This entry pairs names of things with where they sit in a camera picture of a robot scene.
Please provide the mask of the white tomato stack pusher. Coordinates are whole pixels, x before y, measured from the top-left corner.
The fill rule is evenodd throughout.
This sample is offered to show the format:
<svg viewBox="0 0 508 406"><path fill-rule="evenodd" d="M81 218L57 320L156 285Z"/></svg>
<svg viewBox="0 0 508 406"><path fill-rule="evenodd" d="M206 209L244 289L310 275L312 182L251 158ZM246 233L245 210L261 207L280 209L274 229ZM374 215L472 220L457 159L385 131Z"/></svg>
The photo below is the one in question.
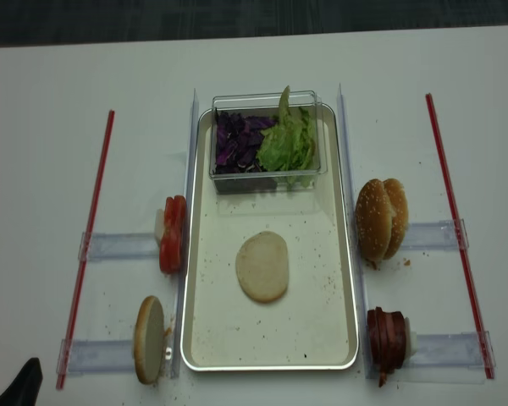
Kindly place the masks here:
<svg viewBox="0 0 508 406"><path fill-rule="evenodd" d="M154 225L154 238L156 240L157 246L160 246L165 232L164 220L165 220L164 210L157 209Z"/></svg>

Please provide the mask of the clear patty track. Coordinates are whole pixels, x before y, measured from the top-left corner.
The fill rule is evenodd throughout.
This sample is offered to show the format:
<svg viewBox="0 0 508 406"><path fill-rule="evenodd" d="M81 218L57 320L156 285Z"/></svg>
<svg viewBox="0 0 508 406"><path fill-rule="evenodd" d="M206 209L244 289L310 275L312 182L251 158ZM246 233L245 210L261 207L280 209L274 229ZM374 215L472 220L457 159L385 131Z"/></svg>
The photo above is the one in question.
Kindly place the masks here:
<svg viewBox="0 0 508 406"><path fill-rule="evenodd" d="M481 384L495 378L488 332L412 335L411 356L400 371L404 381Z"/></svg>

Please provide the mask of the white patty stack pusher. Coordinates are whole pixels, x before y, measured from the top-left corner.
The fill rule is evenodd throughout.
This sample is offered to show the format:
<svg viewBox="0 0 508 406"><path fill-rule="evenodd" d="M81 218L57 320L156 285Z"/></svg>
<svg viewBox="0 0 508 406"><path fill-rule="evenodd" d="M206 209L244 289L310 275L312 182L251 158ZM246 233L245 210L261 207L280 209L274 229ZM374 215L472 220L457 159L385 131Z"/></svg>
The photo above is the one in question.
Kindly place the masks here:
<svg viewBox="0 0 508 406"><path fill-rule="evenodd" d="M404 363L408 363L410 359L416 354L417 344L417 333L411 328L411 322L408 317L405 318L406 325L406 351Z"/></svg>

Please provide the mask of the upright bun slice left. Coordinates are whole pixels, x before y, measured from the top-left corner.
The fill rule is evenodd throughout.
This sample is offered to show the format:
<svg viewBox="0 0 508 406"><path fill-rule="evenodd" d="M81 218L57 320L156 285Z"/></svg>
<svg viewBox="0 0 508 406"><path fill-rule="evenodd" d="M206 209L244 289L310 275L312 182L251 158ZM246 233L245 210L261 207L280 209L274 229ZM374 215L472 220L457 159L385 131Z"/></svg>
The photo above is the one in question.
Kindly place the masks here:
<svg viewBox="0 0 508 406"><path fill-rule="evenodd" d="M163 307L156 296L141 303L135 323L135 373L140 383L150 385L160 374L164 350Z"/></svg>

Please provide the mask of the purple cabbage pieces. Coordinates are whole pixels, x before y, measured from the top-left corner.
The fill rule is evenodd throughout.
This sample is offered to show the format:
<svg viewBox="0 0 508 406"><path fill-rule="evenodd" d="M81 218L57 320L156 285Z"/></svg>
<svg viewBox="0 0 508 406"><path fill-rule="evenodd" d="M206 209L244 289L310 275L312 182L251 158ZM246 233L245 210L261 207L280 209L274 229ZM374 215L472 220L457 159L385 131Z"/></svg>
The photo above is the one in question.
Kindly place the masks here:
<svg viewBox="0 0 508 406"><path fill-rule="evenodd" d="M264 135L278 119L264 116L243 116L239 112L215 111L216 152L215 174L259 173L264 169L257 159Z"/></svg>

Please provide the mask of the red straw rail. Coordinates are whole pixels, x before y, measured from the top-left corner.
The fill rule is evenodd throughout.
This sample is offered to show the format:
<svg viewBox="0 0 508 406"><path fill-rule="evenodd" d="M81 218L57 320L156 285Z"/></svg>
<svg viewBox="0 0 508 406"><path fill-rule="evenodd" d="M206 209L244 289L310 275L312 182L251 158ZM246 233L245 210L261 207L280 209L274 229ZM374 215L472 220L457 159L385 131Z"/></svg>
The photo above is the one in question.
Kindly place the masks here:
<svg viewBox="0 0 508 406"><path fill-rule="evenodd" d="M110 110L108 112L108 119L105 128L105 135L102 142L102 149L100 154L100 159L97 168L97 175L94 183L94 188L91 197L91 206L89 210L88 219L86 222L86 229L82 234L80 241L80 251L78 255L78 271L75 280L75 288L73 292L72 302L70 306L69 312L69 320L67 325L67 330L65 334L65 338L60 350L59 359L58 359L58 368L57 368L57 381L56 381L56 389L58 391L62 391L64 389L64 383L67 376L67 368L69 365L69 355L71 352L72 343L74 340L75 334L75 325L78 315L80 296L83 287L85 272L86 272L86 253L90 248L92 232L96 220L97 215L97 207L99 201L99 195L102 187L102 180L104 176L104 170L106 166L106 160L108 156L108 149L111 141L111 135L113 132L113 122L115 117L115 111Z"/></svg>
<svg viewBox="0 0 508 406"><path fill-rule="evenodd" d="M475 324L476 333L478 335L480 353L483 358L483 367L486 378L488 380L493 380L495 378L495 364L494 358L490 353L490 346L488 343L488 338L486 337L487 331L484 329L483 318L481 309L478 302L478 295L475 288L475 283L472 275L472 268L468 255L468 245L467 245L467 233L465 231L463 222L461 221L461 217L458 211L458 206L456 203L456 196L454 193L453 185L451 182L450 170L447 163L444 143L442 140L442 136L440 133L438 117L433 101L433 96L431 93L425 95L425 100L428 108L428 115L433 131L434 142L436 145L439 164L441 167L441 172L444 180L445 191L448 199L448 203L450 206L450 213L452 216L452 222L454 223L454 230L456 234L456 239L459 246L459 252L461 257L461 264L464 273L464 279L467 286L467 293L472 309L473 320Z"/></svg>

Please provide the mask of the red tomato slices stack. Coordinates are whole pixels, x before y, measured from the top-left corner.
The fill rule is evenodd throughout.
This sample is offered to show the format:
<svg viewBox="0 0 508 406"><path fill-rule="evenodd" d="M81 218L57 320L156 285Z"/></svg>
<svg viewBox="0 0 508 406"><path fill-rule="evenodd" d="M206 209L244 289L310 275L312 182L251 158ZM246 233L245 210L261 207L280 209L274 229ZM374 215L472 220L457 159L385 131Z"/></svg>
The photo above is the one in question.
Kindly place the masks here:
<svg viewBox="0 0 508 406"><path fill-rule="evenodd" d="M182 232L186 200L183 195L168 197L163 210L163 236L160 238L159 265L164 274L173 274L181 267Z"/></svg>

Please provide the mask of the sesame bun rear half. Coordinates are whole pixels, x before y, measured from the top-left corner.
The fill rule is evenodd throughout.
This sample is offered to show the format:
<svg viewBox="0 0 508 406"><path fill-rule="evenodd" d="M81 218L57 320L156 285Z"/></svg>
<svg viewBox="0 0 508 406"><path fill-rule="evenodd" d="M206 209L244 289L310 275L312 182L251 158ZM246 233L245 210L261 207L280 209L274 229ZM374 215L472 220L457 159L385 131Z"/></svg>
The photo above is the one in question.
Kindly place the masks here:
<svg viewBox="0 0 508 406"><path fill-rule="evenodd" d="M384 259L392 258L399 250L409 224L406 193L403 184L396 178L384 180L384 189L395 215L392 217L391 238Z"/></svg>

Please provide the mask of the clear bun slice track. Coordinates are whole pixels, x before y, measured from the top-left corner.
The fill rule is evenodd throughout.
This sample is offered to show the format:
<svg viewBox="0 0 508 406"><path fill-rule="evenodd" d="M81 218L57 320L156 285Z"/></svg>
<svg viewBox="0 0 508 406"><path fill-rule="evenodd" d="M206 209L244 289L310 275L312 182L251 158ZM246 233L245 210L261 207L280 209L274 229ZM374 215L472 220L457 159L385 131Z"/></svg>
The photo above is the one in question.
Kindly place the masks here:
<svg viewBox="0 0 508 406"><path fill-rule="evenodd" d="M135 371L133 340L63 340L56 372L59 376Z"/></svg>

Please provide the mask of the green lettuce pile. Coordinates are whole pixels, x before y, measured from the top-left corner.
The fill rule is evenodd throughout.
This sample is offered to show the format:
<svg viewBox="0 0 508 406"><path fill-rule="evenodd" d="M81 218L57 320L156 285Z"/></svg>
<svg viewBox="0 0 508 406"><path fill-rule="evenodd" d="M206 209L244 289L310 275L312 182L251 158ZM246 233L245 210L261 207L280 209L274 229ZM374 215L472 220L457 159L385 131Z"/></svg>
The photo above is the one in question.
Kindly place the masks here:
<svg viewBox="0 0 508 406"><path fill-rule="evenodd" d="M315 151L312 119L303 107L294 115L289 104L290 87L287 85L279 99L278 122L263 129L262 144L257 160L268 172L307 170Z"/></svg>

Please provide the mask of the brown meat patties stack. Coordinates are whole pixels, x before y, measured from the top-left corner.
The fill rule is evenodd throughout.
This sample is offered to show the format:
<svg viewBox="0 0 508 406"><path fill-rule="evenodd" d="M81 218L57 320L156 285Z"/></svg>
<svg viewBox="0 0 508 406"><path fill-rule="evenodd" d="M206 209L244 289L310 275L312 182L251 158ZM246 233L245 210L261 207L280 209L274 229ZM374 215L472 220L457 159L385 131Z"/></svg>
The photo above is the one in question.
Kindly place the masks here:
<svg viewBox="0 0 508 406"><path fill-rule="evenodd" d="M376 307L367 312L367 330L373 363L379 373L378 386L382 387L387 376L405 363L409 343L406 318L400 311L385 312Z"/></svg>

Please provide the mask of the clear rail right of tray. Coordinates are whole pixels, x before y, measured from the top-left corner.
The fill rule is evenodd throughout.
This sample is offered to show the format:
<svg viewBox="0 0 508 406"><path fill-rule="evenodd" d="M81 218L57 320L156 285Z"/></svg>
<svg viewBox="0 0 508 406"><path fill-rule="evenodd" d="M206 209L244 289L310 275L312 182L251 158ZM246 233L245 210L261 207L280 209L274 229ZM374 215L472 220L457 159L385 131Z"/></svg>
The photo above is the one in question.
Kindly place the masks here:
<svg viewBox="0 0 508 406"><path fill-rule="evenodd" d="M365 377L374 381L378 378L378 372L373 365L372 352L367 329L366 288L362 269L362 258L359 247L359 240L356 231L355 204L356 193L354 190L353 165L351 159L350 134L348 130L348 118L346 114L345 97L342 85L339 84L337 92L337 110L340 132L340 161L341 177L344 188L345 221L350 245L351 270L353 273L353 286L356 298L356 315L358 322L358 336L361 344L362 359L364 363Z"/></svg>

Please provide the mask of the clear plastic salad box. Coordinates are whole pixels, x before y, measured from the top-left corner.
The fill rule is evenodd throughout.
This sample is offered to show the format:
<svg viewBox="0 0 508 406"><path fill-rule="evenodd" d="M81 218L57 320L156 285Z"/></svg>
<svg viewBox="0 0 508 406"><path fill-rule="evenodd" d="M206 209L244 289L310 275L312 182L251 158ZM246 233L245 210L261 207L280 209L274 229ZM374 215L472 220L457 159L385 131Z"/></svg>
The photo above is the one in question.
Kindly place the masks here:
<svg viewBox="0 0 508 406"><path fill-rule="evenodd" d="M323 125L322 103L314 91L290 90L289 104L294 115L299 115L298 107L305 108L311 116L315 151L310 167L302 171L259 173L215 174L216 120L215 111L239 112L243 116L264 116L278 118L280 93L250 94L237 96L216 96L213 98L210 153L208 155L208 174L217 192L221 194L244 194L276 190L307 189L314 179L326 172L325 128Z"/></svg>

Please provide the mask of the silver metal tray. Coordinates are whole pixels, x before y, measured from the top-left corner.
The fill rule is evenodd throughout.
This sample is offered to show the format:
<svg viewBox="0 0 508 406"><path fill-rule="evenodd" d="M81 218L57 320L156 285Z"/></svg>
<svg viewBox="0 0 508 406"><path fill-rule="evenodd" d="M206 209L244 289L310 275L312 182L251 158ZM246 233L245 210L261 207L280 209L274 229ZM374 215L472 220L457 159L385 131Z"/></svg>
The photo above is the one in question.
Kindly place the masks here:
<svg viewBox="0 0 508 406"><path fill-rule="evenodd" d="M181 353L196 371L343 370L358 353L353 265L339 137L323 108L327 169L310 189L220 195L209 176L212 114L197 127ZM240 288L235 258L250 237L287 243L290 280L269 304Z"/></svg>

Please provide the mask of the clear rail of tray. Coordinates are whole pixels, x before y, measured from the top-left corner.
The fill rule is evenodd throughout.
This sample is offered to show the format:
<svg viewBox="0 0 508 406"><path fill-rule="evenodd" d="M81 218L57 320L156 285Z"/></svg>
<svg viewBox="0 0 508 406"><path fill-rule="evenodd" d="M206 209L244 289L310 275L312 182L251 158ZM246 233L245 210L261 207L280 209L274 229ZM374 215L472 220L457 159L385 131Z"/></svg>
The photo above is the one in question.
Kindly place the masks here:
<svg viewBox="0 0 508 406"><path fill-rule="evenodd" d="M196 90L193 90L193 101L190 108L190 129L189 138L187 142L186 151L186 172L185 172L185 201L186 212L182 233L182 268L179 273L178 290L176 298L176 313L175 313L175 329L173 340L173 358L170 361L170 372L168 377L170 379L178 379L180 372L180 365L182 360L181 355L181 338L182 323L185 320L185 292L186 292L186 278L188 272L188 259L190 253L190 233L191 233L191 207L192 207L192 194L194 188L194 178L196 172L196 148L197 148L197 129L199 118L199 101Z"/></svg>
<svg viewBox="0 0 508 406"><path fill-rule="evenodd" d="M351 159L350 134L348 130L348 118L346 114L345 97L342 85L339 84L337 92L337 110L340 132L340 161L341 177L344 188L345 221L350 245L351 270L353 273L353 286L356 298L356 315L358 322L358 336L361 344L362 359L364 363L365 377L374 381L378 378L378 372L373 365L372 352L367 329L366 288L362 269L362 258L359 247L359 240L356 231L355 204L356 193L354 190L353 165Z"/></svg>

